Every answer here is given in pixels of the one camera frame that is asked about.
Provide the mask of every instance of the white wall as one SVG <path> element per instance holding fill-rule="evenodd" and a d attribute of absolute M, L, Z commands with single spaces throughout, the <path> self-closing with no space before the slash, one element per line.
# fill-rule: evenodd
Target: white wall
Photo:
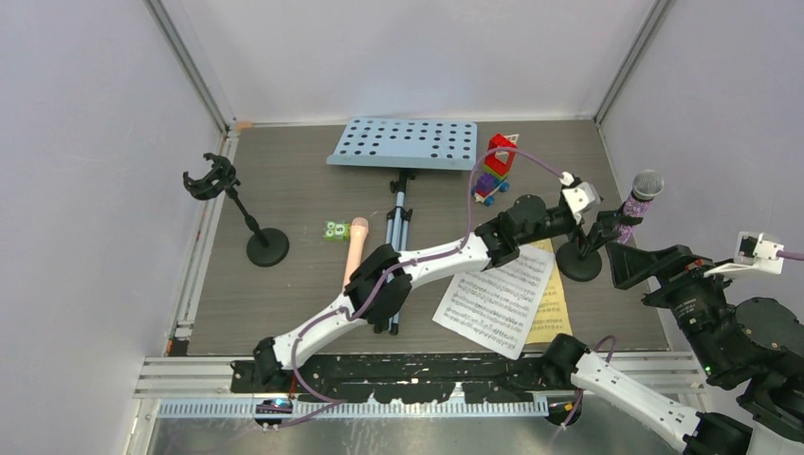
<path fill-rule="evenodd" d="M 603 128 L 621 189 L 642 169 L 665 174 L 640 247 L 725 259 L 738 232 L 753 230 L 804 251 L 802 23 L 797 0 L 672 7 Z M 782 276 L 737 281 L 726 295 L 772 297 L 804 320 L 802 276 L 804 264 L 787 262 Z M 735 396 L 716 392 L 717 405 L 746 419 Z"/>
<path fill-rule="evenodd" d="M 219 142 L 141 1 L 0 2 L 0 453 L 121 453 Z"/>
<path fill-rule="evenodd" d="M 171 0 L 239 120 L 590 118 L 653 0 Z"/>

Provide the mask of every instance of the lego toy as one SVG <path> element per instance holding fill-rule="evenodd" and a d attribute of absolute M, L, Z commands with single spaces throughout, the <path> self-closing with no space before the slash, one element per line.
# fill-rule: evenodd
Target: lego toy
<path fill-rule="evenodd" d="M 517 148 L 517 140 L 520 135 L 495 135 L 488 141 L 488 149 L 497 147 Z M 484 160 L 484 173 L 478 178 L 472 193 L 475 195 L 475 202 L 479 202 L 486 207 L 494 204 L 494 193 L 506 192 L 510 184 L 506 181 L 511 166 L 514 164 L 515 153 L 496 152 L 489 155 Z"/>
<path fill-rule="evenodd" d="M 349 223 L 345 221 L 327 221 L 324 240 L 349 240 Z"/>

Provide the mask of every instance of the purple microphone handle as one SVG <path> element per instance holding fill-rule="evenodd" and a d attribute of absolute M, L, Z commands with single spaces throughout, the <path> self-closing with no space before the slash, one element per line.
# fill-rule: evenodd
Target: purple microphone handle
<path fill-rule="evenodd" d="M 645 212 L 648 210 L 649 205 L 650 201 L 643 201 L 637 198 L 632 191 L 629 194 L 628 199 L 626 199 L 625 204 L 623 204 L 622 213 L 626 216 L 632 216 L 634 218 L 644 218 Z M 636 228 L 636 226 L 619 225 L 617 230 L 620 232 L 620 237 L 617 239 L 617 243 L 626 243 L 633 234 L 634 228 Z"/>

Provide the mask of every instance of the yellow paper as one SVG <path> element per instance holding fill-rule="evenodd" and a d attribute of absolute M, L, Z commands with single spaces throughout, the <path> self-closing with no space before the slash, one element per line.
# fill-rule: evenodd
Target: yellow paper
<path fill-rule="evenodd" d="M 553 252 L 550 239 L 534 242 L 533 246 Z M 550 274 L 525 344 L 549 343 L 558 334 L 572 335 L 573 329 L 570 327 L 570 315 L 567 313 L 567 300 L 564 298 L 564 286 L 561 285 L 558 267 L 553 266 L 553 273 Z"/>

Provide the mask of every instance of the green toy block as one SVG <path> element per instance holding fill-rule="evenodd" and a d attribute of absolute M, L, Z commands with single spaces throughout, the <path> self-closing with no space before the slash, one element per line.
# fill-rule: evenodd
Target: green toy block
<path fill-rule="evenodd" d="M 484 171 L 494 175 L 494 177 L 496 179 L 498 179 L 498 180 L 504 180 L 508 176 L 508 173 L 505 173 L 505 174 L 502 174 L 502 175 L 498 174 L 496 171 L 494 171 L 493 169 L 489 168 L 487 164 L 484 164 L 483 167 L 484 167 Z"/>
<path fill-rule="evenodd" d="M 324 240 L 349 240 L 351 227 L 345 221 L 327 221 L 324 229 Z"/>

